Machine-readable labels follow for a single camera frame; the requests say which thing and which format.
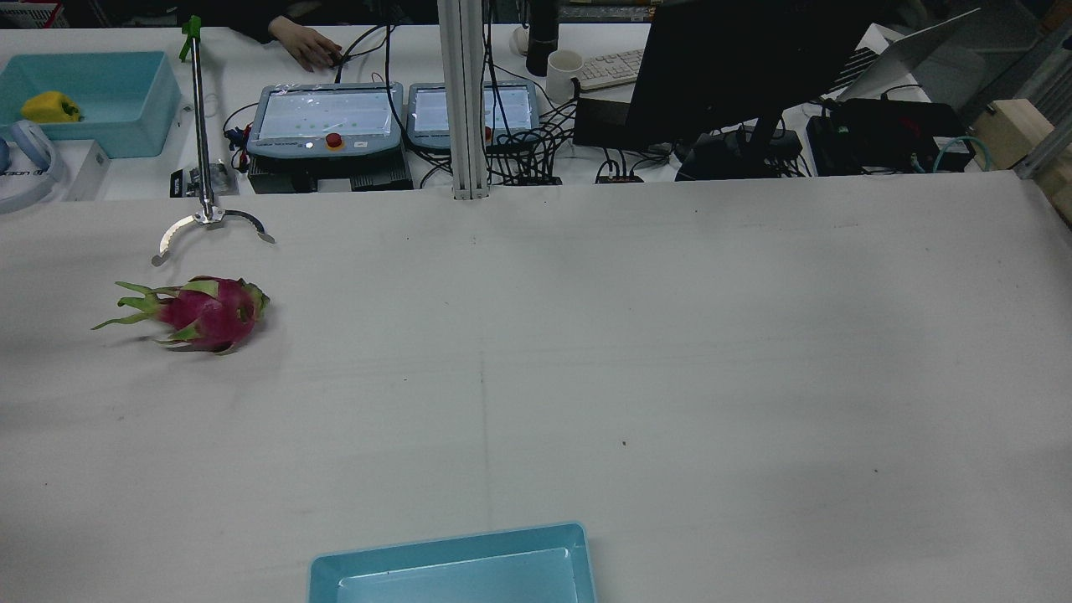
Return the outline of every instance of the red emergency stop button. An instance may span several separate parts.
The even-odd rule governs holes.
[[[327,136],[324,136],[324,142],[328,145],[328,148],[331,150],[339,150],[344,146],[342,143],[342,136],[340,136],[334,132],[331,132]]]

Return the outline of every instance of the light blue tray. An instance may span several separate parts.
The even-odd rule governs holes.
[[[23,119],[27,100],[59,90],[84,119],[41,129],[54,141],[94,139],[113,159],[160,155],[179,106],[179,84],[160,52],[15,55],[0,90],[0,133]]]
[[[577,523],[324,555],[309,603],[596,603]]]

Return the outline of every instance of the touchscreen display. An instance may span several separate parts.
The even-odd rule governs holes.
[[[528,104],[528,89],[524,86],[502,87],[498,97],[503,99],[503,111],[506,113],[506,124],[510,130],[531,130],[532,106]],[[415,103],[416,121],[413,130],[417,133],[446,132],[447,124],[447,91],[443,88],[426,88],[417,90]],[[505,130],[503,111],[500,111],[495,94],[490,90],[483,92],[483,122],[492,130]]]
[[[392,120],[385,90],[281,91],[268,97],[259,137],[386,136]]]

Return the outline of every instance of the white mug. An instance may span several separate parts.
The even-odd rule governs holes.
[[[569,102],[574,98],[574,83],[584,58],[572,50],[555,50],[547,57],[547,95],[555,103]]]

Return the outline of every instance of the dragon fruit scale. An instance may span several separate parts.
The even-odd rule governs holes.
[[[116,284],[142,294],[119,299],[119,306],[130,306],[139,312],[104,321],[93,329],[152,319],[174,329],[161,343],[188,343],[218,353],[244,339],[264,318],[268,305],[268,296],[257,285],[241,279],[194,277],[182,286],[157,289],[121,281]]]

